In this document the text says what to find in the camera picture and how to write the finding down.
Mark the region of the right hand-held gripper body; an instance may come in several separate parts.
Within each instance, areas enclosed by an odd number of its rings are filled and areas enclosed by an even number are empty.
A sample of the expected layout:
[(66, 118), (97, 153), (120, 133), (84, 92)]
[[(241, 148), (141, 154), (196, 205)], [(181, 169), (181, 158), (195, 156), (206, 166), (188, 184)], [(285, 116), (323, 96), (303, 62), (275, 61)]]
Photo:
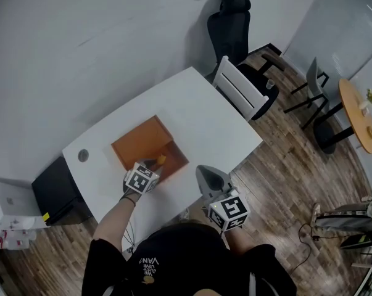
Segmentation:
[(205, 214), (221, 231), (227, 232), (245, 223), (250, 208), (228, 174), (212, 166), (199, 165), (196, 179)]

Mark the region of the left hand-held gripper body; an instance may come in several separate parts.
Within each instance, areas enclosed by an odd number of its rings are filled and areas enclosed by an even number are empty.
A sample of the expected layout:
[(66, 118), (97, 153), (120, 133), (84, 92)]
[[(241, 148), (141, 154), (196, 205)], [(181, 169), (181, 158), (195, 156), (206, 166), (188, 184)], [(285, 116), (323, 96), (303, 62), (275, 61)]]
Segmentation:
[(160, 179), (160, 173), (151, 171), (151, 166), (156, 162), (157, 158), (145, 158), (135, 162), (123, 179), (123, 193), (135, 192), (144, 195), (153, 190)]

